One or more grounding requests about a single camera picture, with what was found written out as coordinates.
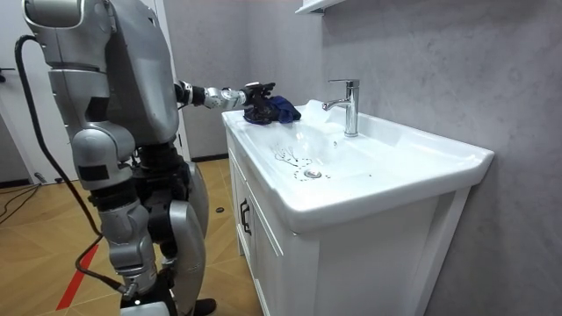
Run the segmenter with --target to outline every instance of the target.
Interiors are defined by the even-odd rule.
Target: red line on floor
[[[97,251],[97,245],[94,248],[92,248],[84,258],[82,258],[80,263],[84,268],[87,269],[90,267],[91,261],[94,259],[94,255],[96,254],[96,251]],[[74,276],[72,277],[72,279],[70,280],[67,290],[64,291],[64,294],[62,294],[61,301],[56,306],[56,311],[70,307],[70,304],[72,303],[74,296],[78,292],[78,288],[80,287],[80,284],[82,283],[83,279],[84,279],[84,274],[77,270]]]

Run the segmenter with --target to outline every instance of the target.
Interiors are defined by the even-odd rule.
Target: wall baseboard
[[[194,157],[191,158],[192,162],[212,162],[215,160],[221,160],[221,159],[227,159],[228,158],[228,154],[212,154],[212,155],[208,155],[208,156],[202,156],[202,157]]]
[[[0,182],[0,189],[13,188],[16,186],[23,186],[29,184],[31,184],[29,182],[29,179],[5,181],[5,182]]]

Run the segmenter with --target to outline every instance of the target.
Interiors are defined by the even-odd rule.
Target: power cord
[[[29,188],[34,188],[36,185],[38,185],[38,184],[25,186],[25,187],[23,187],[23,188],[11,190],[11,191],[0,192],[0,195],[3,195],[3,194],[10,194],[10,193],[14,193],[14,192],[20,192],[21,190],[26,190],[26,189],[29,189]]]
[[[35,193],[37,193],[37,191],[39,190],[40,186],[41,186],[40,184],[36,184],[36,185],[33,185],[31,189],[29,189],[29,187],[27,187],[26,189],[29,189],[29,190],[26,190],[22,193],[17,194],[17,196],[12,197],[8,202],[6,202],[6,204],[4,205],[4,211],[2,212],[2,214],[0,214],[0,217],[3,217],[6,213],[8,213],[8,205],[10,205],[11,202],[15,201],[16,198],[19,198],[19,197],[25,195],[26,193],[29,193],[29,192],[33,191],[33,193],[29,197],[27,197],[24,200],[24,202],[22,202],[18,207],[16,207],[16,209],[12,213],[10,213],[5,219],[0,220],[0,225],[2,225],[13,214],[15,214],[17,211],[19,211],[19,209],[21,209],[25,205],[25,203],[27,203],[27,201],[29,201],[31,198],[33,198]]]
[[[68,189],[72,192],[72,195],[76,199],[76,202],[78,202],[78,204],[80,205],[80,208],[82,209],[82,211],[84,213],[84,216],[86,216],[86,219],[90,223],[90,227],[91,227],[92,231],[97,236],[97,238],[94,240],[94,242],[92,242],[92,244],[89,245],[88,248],[86,248],[86,250],[84,252],[82,252],[78,256],[78,258],[76,259],[76,262],[75,262],[76,269],[79,270],[80,272],[82,272],[83,274],[85,274],[86,276],[94,277],[94,278],[98,279],[99,281],[107,284],[109,287],[111,287],[115,291],[123,292],[124,289],[125,289],[125,286],[123,284],[109,278],[108,276],[102,276],[102,275],[100,275],[96,272],[90,271],[90,270],[84,268],[80,263],[80,261],[86,256],[86,254],[88,254],[88,252],[90,252],[90,250],[92,250],[104,237],[99,232],[99,230],[97,229],[96,222],[92,218],[92,216],[90,214],[90,211],[88,211],[88,207],[86,206],[86,204],[82,200],[82,197],[80,196],[80,194],[78,193],[78,191],[74,187],[74,184],[72,184],[70,182],[70,179],[68,179],[68,176],[66,175],[64,170],[62,170],[61,166],[59,166],[57,161],[53,158],[53,156],[49,152],[49,150],[47,148],[47,145],[45,143],[45,140],[43,138],[43,133],[41,132],[39,117],[37,115],[37,110],[35,109],[35,102],[33,101],[32,90],[31,90],[31,87],[29,85],[29,81],[27,80],[27,73],[25,72],[24,61],[23,61],[22,51],[23,51],[24,44],[28,40],[32,40],[34,42],[37,42],[37,39],[35,39],[35,37],[32,36],[32,35],[24,35],[24,36],[20,37],[18,39],[18,41],[16,42],[16,64],[18,66],[19,78],[20,78],[21,84],[24,88],[25,100],[27,101],[27,106],[29,108],[29,114],[31,115],[31,118],[32,118],[33,130],[35,132],[35,136],[37,137],[37,142],[39,143],[39,147],[41,148],[41,151],[43,152],[43,154],[45,155],[47,160],[51,163],[51,166],[53,166],[53,168],[59,173],[59,175],[61,176],[64,183],[68,186]]]

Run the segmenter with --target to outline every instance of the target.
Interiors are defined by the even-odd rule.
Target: white shelf
[[[304,0],[302,6],[295,13],[322,13],[327,7],[343,1],[344,0]]]

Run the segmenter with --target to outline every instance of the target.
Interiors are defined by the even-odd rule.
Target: black cabinet handle
[[[249,235],[251,236],[252,231],[249,229],[249,224],[246,221],[246,212],[249,212],[249,205],[248,205],[248,200],[244,198],[244,202],[240,204],[240,217],[241,217],[242,225],[244,226],[244,232],[249,233]]]
[[[249,205],[246,205],[246,208],[242,211],[242,224],[244,225],[244,232],[249,233],[251,236],[252,231],[249,229],[249,224],[246,220],[246,212],[249,212]]]
[[[248,206],[248,200],[246,200],[246,198],[244,198],[244,202],[240,203],[240,219],[243,225],[244,225],[244,211],[243,211],[244,205]]]

